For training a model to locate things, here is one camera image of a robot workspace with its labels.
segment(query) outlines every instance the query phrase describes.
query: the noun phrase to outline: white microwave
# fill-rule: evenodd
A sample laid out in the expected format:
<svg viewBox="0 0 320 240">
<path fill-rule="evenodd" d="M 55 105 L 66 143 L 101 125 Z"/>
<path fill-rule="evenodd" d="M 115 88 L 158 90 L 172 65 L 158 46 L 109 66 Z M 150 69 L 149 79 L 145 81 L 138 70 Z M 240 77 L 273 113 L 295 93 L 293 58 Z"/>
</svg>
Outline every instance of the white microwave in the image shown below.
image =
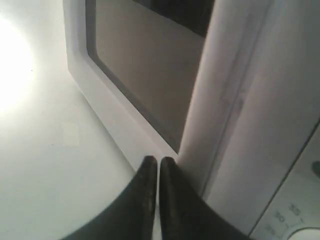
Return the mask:
<svg viewBox="0 0 320 240">
<path fill-rule="evenodd" d="M 207 32 L 150 8 L 64 1 L 68 69 L 128 162 L 173 157 L 255 240 L 319 234 L 320 1 L 216 0 Z"/>
</svg>

